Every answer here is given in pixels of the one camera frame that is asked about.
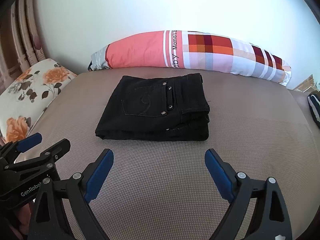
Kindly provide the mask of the person left hand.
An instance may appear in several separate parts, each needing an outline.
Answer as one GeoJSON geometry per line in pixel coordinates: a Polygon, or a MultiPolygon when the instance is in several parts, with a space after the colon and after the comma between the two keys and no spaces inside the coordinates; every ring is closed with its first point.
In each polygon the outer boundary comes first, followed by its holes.
{"type": "Polygon", "coordinates": [[[9,219],[8,225],[10,230],[14,234],[14,239],[27,238],[33,207],[34,202],[30,201],[28,204],[21,207],[19,210],[13,211],[13,216],[9,219]]]}

